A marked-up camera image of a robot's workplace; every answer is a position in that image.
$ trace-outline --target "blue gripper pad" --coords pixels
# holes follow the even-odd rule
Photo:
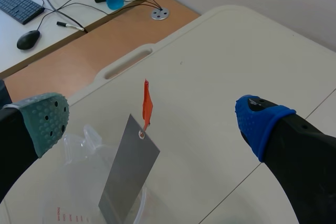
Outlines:
[[[5,107],[20,110],[39,158],[62,137],[69,120],[67,99],[57,93],[37,95]]]
[[[245,95],[239,98],[236,101],[235,112],[240,131],[245,135],[254,154],[262,162],[268,138],[277,121],[286,115],[295,114],[296,111],[276,104],[260,111],[253,111],[249,103],[257,107],[261,105],[251,100],[254,98],[259,97]]]

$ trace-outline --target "computer mouse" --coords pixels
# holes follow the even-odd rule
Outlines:
[[[20,37],[16,43],[16,46],[18,49],[28,50],[35,45],[39,37],[40,32],[38,30],[29,31]]]

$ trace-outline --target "white desk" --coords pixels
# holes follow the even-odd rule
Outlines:
[[[34,0],[36,3],[41,4],[41,0]],[[50,0],[51,3],[57,8],[64,4],[68,0]],[[107,13],[113,13],[114,11],[108,9],[106,3],[97,4],[94,0],[74,0],[74,2],[84,3],[87,5],[99,8]],[[125,5],[135,5],[139,2],[125,2]],[[65,14],[77,20],[84,27],[88,29],[96,28],[97,26],[110,20],[111,17],[106,17],[102,12],[99,12],[93,8],[72,5],[62,10]],[[59,27],[56,25],[57,21],[71,23],[59,14],[50,14],[46,17],[40,27],[41,37],[36,43],[35,47],[21,51],[17,49],[16,43],[18,38],[24,33],[30,30],[36,30],[43,14],[35,18],[26,25],[22,25],[15,19],[11,18],[4,12],[0,11],[0,78],[4,78],[34,62],[38,58],[45,56],[65,45],[66,43],[80,37],[84,33],[76,31],[74,29]]]
[[[113,79],[104,78],[144,52],[152,53]],[[235,101],[256,94],[305,118],[335,89],[335,64],[334,52],[252,10],[217,8],[103,69],[69,99],[67,132],[82,135],[89,123],[105,143],[119,142],[129,113],[142,122],[146,78],[154,104],[147,133],[161,153],[146,181],[157,201],[145,223],[199,223],[228,195],[236,211],[224,211],[224,200],[206,222],[295,223],[270,172],[263,166],[253,172],[259,162],[239,133]],[[62,149],[60,141],[8,193],[13,223],[39,223],[41,187],[64,163]],[[263,189],[273,193],[262,195]]]

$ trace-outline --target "metal tag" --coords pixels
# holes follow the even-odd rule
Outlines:
[[[107,224],[123,224],[160,150],[129,116],[99,208]]]

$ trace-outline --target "keyboard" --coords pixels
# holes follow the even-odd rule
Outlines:
[[[44,7],[31,0],[0,0],[0,10],[25,25],[43,13]]]

